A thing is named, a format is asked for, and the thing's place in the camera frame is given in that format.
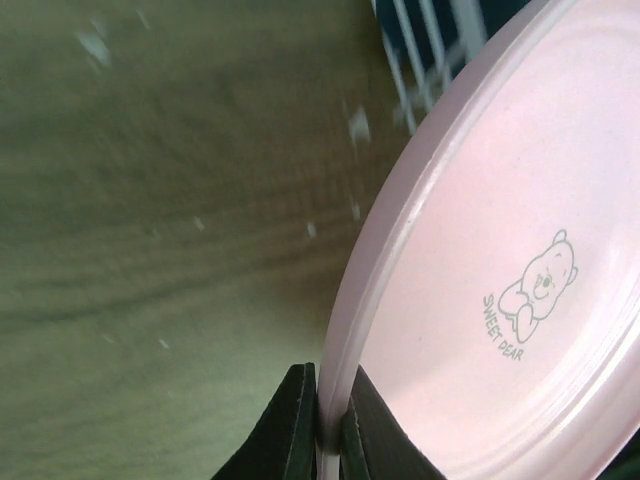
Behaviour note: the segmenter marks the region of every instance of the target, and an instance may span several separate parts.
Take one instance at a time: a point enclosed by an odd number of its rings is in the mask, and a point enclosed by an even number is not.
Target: wooden surface
[[[319,359],[407,139],[369,9],[0,4],[0,478],[209,478]]]

